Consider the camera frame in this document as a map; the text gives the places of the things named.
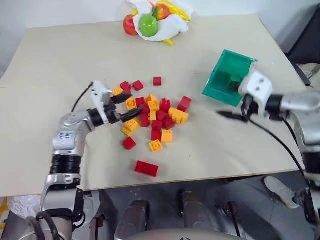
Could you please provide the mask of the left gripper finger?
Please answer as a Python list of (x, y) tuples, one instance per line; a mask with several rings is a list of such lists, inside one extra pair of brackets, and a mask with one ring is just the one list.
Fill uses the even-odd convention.
[(111, 97), (110, 101), (113, 104), (121, 104), (121, 103), (124, 103), (126, 100), (128, 100), (131, 97), (132, 97), (131, 94), (119, 94), (119, 95), (115, 95), (115, 96)]
[(128, 112), (120, 115), (120, 120), (122, 122), (128, 122), (136, 117), (138, 117), (144, 111), (143, 108), (134, 108)]

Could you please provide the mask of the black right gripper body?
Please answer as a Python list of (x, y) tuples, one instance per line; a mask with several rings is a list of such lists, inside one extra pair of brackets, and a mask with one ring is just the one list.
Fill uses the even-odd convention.
[(254, 98), (246, 94), (242, 99), (241, 113), (244, 122), (249, 122), (252, 115), (259, 114), (259, 105), (254, 101)]

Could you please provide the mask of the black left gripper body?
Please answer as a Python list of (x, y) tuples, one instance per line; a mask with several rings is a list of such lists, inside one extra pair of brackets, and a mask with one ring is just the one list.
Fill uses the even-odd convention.
[(112, 101), (104, 105), (104, 113), (109, 124), (115, 124), (122, 120), (122, 116), (117, 112), (116, 104)]

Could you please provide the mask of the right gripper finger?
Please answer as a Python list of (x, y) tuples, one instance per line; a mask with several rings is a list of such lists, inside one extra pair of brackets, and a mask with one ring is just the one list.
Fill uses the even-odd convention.
[(227, 119), (237, 120), (237, 121), (241, 121), (244, 123), (248, 122), (248, 120), (243, 115), (233, 113), (231, 111), (217, 111), (216, 113), (227, 118)]

